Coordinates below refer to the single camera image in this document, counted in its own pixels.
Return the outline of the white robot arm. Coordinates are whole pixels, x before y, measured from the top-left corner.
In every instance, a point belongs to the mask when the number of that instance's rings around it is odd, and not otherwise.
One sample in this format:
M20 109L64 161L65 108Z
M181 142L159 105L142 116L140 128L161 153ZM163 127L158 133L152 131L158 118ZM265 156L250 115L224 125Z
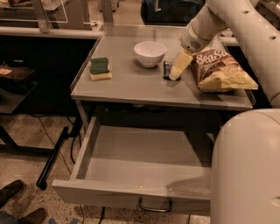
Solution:
M259 0L206 0L181 45L204 49L226 28L234 34L269 100L240 113L218 134L212 158L211 224L280 224L280 33L256 10Z

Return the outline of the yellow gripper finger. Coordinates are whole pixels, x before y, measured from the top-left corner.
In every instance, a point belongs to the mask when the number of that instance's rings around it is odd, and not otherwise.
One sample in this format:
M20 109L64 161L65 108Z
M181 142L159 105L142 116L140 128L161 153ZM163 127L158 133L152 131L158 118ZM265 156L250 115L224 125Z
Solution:
M171 72L169 78L172 81L175 81L183 73L183 71L188 67L188 65L193 60L193 54L188 50L183 50L178 54L178 57L175 59L173 66L171 67Z

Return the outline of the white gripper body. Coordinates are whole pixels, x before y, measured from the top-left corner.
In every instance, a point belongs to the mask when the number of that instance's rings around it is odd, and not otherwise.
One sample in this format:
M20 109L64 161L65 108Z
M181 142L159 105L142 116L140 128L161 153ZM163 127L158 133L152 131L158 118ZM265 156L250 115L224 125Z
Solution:
M199 13L182 32L181 46L191 53L200 52L221 30L222 21L213 13Z

